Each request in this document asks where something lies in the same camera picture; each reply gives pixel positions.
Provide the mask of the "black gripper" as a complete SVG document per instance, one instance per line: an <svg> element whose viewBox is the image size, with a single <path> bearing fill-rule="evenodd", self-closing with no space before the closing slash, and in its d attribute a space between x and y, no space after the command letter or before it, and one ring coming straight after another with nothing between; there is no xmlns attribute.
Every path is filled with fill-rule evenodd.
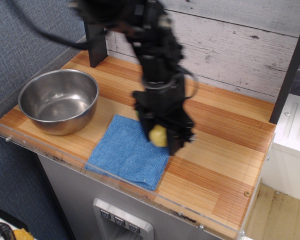
<svg viewBox="0 0 300 240"><path fill-rule="evenodd" d="M172 80L162 87L147 85L144 91L134 91L135 110L143 133L150 141L150 131L155 125L166 128L167 147L170 156L184 147L185 142L195 139L192 128L194 123L186 114L183 104L186 96L186 84L183 79Z"/></svg>

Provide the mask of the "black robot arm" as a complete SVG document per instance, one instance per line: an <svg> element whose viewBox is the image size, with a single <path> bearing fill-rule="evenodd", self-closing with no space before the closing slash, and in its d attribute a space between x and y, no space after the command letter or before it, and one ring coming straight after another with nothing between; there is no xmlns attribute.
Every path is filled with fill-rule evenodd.
<svg viewBox="0 0 300 240"><path fill-rule="evenodd" d="M72 0L69 6L85 22L122 33L131 44L142 67L144 89L132 96L144 135L163 127L170 155L192 142L194 123L183 108L189 72L179 64L183 47L164 6L157 0Z"/></svg>

